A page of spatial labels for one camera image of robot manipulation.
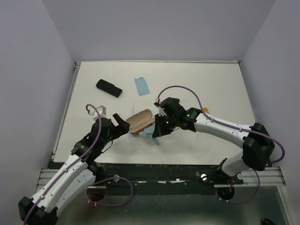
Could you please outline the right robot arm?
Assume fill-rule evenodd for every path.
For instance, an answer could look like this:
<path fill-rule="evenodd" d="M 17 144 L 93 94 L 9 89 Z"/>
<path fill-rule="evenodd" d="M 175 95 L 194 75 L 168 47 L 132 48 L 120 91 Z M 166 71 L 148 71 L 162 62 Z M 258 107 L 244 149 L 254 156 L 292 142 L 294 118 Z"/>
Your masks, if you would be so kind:
<path fill-rule="evenodd" d="M 225 184 L 235 175 L 248 169 L 263 171 L 274 151 L 275 144 L 260 123 L 252 126 L 235 125 L 226 120 L 215 119 L 203 109 L 186 110 L 179 99 L 168 97 L 156 99 L 153 138 L 171 134 L 175 128 L 216 136 L 241 148 L 241 152 L 225 158 L 213 172 L 213 180 Z"/>

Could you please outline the blue cleaning cloth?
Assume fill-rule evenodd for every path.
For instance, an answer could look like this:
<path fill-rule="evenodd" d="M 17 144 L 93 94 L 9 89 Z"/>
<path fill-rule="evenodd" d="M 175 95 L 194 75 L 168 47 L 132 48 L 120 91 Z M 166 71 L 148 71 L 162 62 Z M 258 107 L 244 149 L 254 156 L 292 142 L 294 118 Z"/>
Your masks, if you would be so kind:
<path fill-rule="evenodd" d="M 135 85 L 139 96 L 148 95 L 150 93 L 144 77 L 135 78 Z"/>
<path fill-rule="evenodd" d="M 151 139 L 157 146 L 159 146 L 159 145 L 160 145 L 159 140 L 157 140 L 156 138 L 153 138 L 153 137 L 152 137 L 153 132 L 154 132 L 154 129 L 155 129 L 155 125 L 151 125 L 151 126 L 145 128 L 144 130 L 140 131 L 140 132 L 139 132 L 139 136 L 144 137 L 144 138 L 149 138 L 149 139 Z"/>

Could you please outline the plaid glasses case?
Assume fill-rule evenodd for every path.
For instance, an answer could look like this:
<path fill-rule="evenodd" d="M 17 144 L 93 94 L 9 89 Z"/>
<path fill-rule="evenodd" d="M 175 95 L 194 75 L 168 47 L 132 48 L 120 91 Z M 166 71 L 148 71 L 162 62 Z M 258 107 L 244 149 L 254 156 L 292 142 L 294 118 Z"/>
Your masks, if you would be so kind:
<path fill-rule="evenodd" d="M 137 134 L 140 131 L 143 131 L 145 128 L 151 126 L 155 122 L 155 119 L 152 115 L 151 110 L 145 109 L 129 117 L 125 120 L 125 122 L 127 122 L 130 125 L 130 133 Z"/>

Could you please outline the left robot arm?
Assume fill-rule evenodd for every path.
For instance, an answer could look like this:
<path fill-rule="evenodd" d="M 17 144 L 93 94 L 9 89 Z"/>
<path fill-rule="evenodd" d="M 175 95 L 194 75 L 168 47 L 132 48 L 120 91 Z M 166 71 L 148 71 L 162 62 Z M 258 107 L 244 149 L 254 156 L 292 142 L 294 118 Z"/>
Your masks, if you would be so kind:
<path fill-rule="evenodd" d="M 103 148 L 129 132 L 130 124 L 113 117 L 98 118 L 91 131 L 74 145 L 71 154 L 47 184 L 31 198 L 23 197 L 18 203 L 20 218 L 26 225 L 54 225 L 62 211 L 90 185 L 103 182 L 103 169 L 96 163 Z"/>

